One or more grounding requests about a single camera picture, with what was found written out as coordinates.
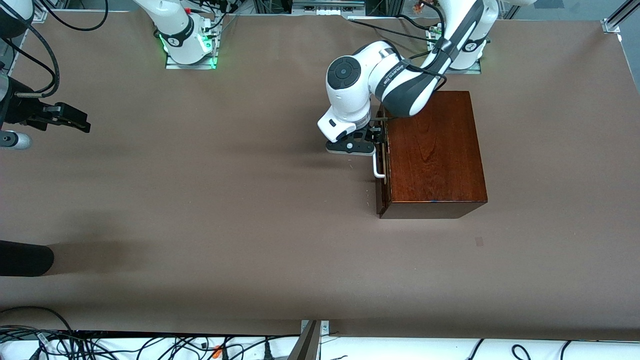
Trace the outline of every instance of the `robot logo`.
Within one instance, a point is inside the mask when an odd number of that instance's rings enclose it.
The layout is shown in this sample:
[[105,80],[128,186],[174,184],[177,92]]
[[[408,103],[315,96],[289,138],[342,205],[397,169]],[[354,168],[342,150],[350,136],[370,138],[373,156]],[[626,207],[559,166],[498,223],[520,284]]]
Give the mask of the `robot logo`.
[[476,44],[475,42],[470,42],[469,44],[465,45],[465,51],[473,51],[476,50],[476,47],[478,47],[478,44]]

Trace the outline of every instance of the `power cord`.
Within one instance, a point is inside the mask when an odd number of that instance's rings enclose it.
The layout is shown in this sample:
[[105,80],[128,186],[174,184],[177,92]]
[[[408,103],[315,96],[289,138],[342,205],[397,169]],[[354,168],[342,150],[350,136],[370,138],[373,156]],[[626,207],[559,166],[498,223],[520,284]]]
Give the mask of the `power cord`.
[[15,45],[11,39],[8,38],[3,38],[2,41],[7,44],[7,46],[11,47],[11,50],[16,53],[20,53],[22,55],[24,55],[24,57],[26,57],[27,59],[35,62],[36,64],[38,64],[39,66],[41,66],[43,69],[45,69],[50,75],[51,75],[51,81],[49,82],[49,84],[43,88],[41,88],[40,90],[36,91],[36,92],[45,92],[48,89],[50,89],[51,87],[53,87],[53,85],[56,83],[56,73],[53,72],[53,70],[51,70],[50,67],[48,67],[47,65],[45,65],[42,61],[34,58],[33,56],[29,55],[27,52],[23,51],[20,47],[18,47],[17,45]]
[[240,355],[244,356],[244,353],[245,353],[247,350],[249,350],[249,349],[251,349],[251,348],[254,348],[254,347],[258,346],[258,345],[261,345],[261,344],[263,344],[263,343],[265,343],[265,342],[267,342],[267,341],[269,341],[269,340],[282,339],[282,338],[291,338],[291,337],[297,337],[297,336],[300,336],[300,335],[279,335],[279,336],[269,336],[269,337],[267,337],[266,339],[264,339],[264,340],[262,340],[262,341],[258,341],[257,343],[255,343],[255,344],[253,344],[253,345],[250,345],[250,346],[248,346],[248,347],[244,348],[244,349],[243,349],[239,354],[234,355],[234,356],[233,356],[233,357],[231,357],[229,360],[234,360],[235,358],[237,358],[237,357],[238,357],[238,356],[240,356]]
[[13,15],[13,17],[18,19],[18,21],[20,21],[23,25],[25,25],[38,38],[38,40],[42,43],[45,49],[47,49],[47,53],[49,53],[49,56],[51,57],[51,62],[53,63],[54,83],[53,83],[53,87],[49,90],[49,92],[47,93],[19,92],[19,93],[16,93],[16,96],[43,98],[43,97],[49,97],[55,94],[56,91],[58,91],[58,87],[60,87],[60,67],[58,66],[56,55],[54,55],[53,50],[51,49],[51,46],[49,46],[49,43],[47,43],[47,41],[44,40],[44,37],[42,37],[42,35],[31,25],[30,22],[28,22],[22,16],[20,16],[20,14],[17,13],[11,6],[9,6],[4,0],[0,0],[0,5],[2,5],[7,11],[9,11]]
[[562,350],[560,350],[560,360],[564,360],[564,351],[566,350],[566,347],[569,346],[569,344],[572,342],[573,340],[569,340],[566,343],[564,343],[564,345],[562,346]]
[[478,348],[480,347],[480,344],[482,344],[483,341],[484,339],[480,339],[480,341],[476,343],[473,351],[471,352],[471,355],[467,358],[467,360],[474,360],[474,357],[476,357],[476,352],[478,352]]
[[351,21],[354,24],[363,25],[363,26],[367,26],[369,28],[386,31],[387,33],[401,35],[403,37],[414,38],[414,39],[423,40],[423,41],[427,41],[427,42],[435,42],[435,40],[433,40],[433,39],[428,39],[428,38],[424,38],[424,37],[417,37],[415,35],[405,34],[405,33],[401,33],[401,32],[398,32],[398,31],[391,30],[391,29],[381,28],[379,26],[367,24],[366,22],[360,22],[360,21],[353,20],[353,19],[350,19],[349,21]]
[[420,24],[418,24],[417,22],[413,21],[412,18],[410,18],[409,16],[405,15],[405,14],[399,14],[394,16],[397,19],[404,19],[407,20],[409,23],[411,23],[411,25],[415,26],[416,28],[419,28],[420,30],[425,30],[425,31],[429,31],[429,26],[422,26]]
[[42,0],[42,5],[47,8],[47,11],[51,14],[51,16],[59,21],[60,24],[63,24],[64,26],[77,31],[93,31],[99,29],[107,21],[107,16],[109,16],[109,0],[104,0],[104,16],[102,17],[102,20],[100,20],[100,22],[96,26],[92,26],[90,28],[78,28],[77,26],[70,25],[59,18],[56,13],[49,7],[49,5],[47,5],[47,0]]
[[[527,356],[527,359],[522,359],[520,356],[518,356],[518,354],[516,354],[516,349],[518,348],[522,350],[522,352],[524,352],[524,354]],[[531,356],[529,356],[529,352],[527,351],[527,349],[525,349],[520,344],[516,344],[511,347],[511,354],[513,355],[513,357],[515,357],[518,360],[531,360]]]
[[427,6],[428,8],[431,8],[433,11],[435,11],[438,14],[438,18],[440,19],[440,22],[442,23],[442,33],[444,34],[444,29],[445,29],[445,23],[444,23],[444,16],[442,15],[442,12],[440,11],[440,9],[438,9],[437,6],[425,1],[425,0],[419,0],[420,4],[423,4],[424,6]]
[[266,341],[264,343],[264,360],[274,360],[273,355],[271,354],[271,345],[269,344],[269,338],[265,336],[264,339]]
[[29,360],[39,360],[40,359],[40,354],[42,353],[42,349],[40,347],[38,347],[36,349],[36,351],[33,353],[33,355],[31,355],[31,357],[29,358]]
[[225,16],[227,16],[227,13],[226,13],[226,12],[223,12],[223,13],[222,13],[222,16],[220,17],[220,20],[218,20],[218,22],[217,22],[216,24],[212,25],[212,26],[211,26],[211,29],[214,29],[216,26],[220,25],[220,23],[222,23],[222,20],[224,20],[224,19],[225,19]]
[[425,51],[424,53],[419,53],[419,54],[416,54],[416,55],[413,55],[413,56],[409,56],[409,59],[413,60],[413,59],[421,58],[421,57],[426,56],[426,55],[428,55],[430,53],[431,53],[431,51]]
[[414,72],[423,72],[427,75],[431,75],[433,77],[438,77],[440,79],[442,79],[442,82],[434,89],[434,92],[438,91],[439,89],[441,89],[446,83],[447,83],[447,76],[445,74],[439,74],[435,71],[431,71],[429,69],[424,69],[422,67],[418,67],[415,65],[409,65],[406,67],[408,70],[410,71],[414,71]]

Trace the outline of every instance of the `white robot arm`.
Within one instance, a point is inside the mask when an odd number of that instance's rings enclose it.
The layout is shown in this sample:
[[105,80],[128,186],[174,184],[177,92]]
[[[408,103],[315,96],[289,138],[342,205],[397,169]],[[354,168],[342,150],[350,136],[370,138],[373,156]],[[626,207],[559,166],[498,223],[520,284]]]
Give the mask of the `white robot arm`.
[[[535,1],[512,0],[511,3],[527,5]],[[412,65],[411,60],[402,57],[386,41],[374,42],[354,55],[342,56],[331,63],[326,76],[331,107],[317,123],[330,143],[367,127],[371,119],[371,94],[393,116],[413,116],[429,101],[449,67],[466,69],[482,55],[486,36],[498,16],[497,0],[440,0],[439,3],[444,14],[444,31],[420,67]],[[330,143],[327,149],[335,150]],[[335,152],[355,152],[351,149]]]
[[154,21],[173,60],[192,64],[213,50],[211,20],[187,13],[179,0],[134,0]]

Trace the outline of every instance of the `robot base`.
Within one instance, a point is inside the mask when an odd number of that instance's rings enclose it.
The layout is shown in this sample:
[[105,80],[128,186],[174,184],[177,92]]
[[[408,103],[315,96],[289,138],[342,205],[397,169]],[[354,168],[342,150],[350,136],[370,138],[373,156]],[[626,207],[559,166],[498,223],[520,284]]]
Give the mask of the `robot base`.
[[476,60],[476,62],[467,69],[458,70],[454,68],[449,68],[449,70],[447,70],[447,75],[448,74],[475,74],[475,75],[482,74],[480,60]]
[[177,63],[175,62],[175,60],[171,58],[171,56],[167,55],[166,62],[164,63],[164,67],[170,70],[176,70],[176,69],[211,70],[211,69],[215,69],[217,67],[217,64],[218,64],[218,49],[215,49],[214,52],[212,51],[211,53],[205,55],[205,57],[203,57],[200,61],[192,64],[187,64],[187,65]]

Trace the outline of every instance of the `wood grain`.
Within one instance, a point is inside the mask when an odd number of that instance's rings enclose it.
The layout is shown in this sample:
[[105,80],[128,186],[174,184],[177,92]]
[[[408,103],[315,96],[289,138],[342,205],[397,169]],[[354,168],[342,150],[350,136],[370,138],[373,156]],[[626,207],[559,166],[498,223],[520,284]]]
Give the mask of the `wood grain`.
[[381,189],[381,214],[399,203],[446,202],[415,216],[420,207],[412,205],[401,217],[460,217],[487,201],[469,92],[436,92],[416,116],[389,121],[387,132],[389,180]]

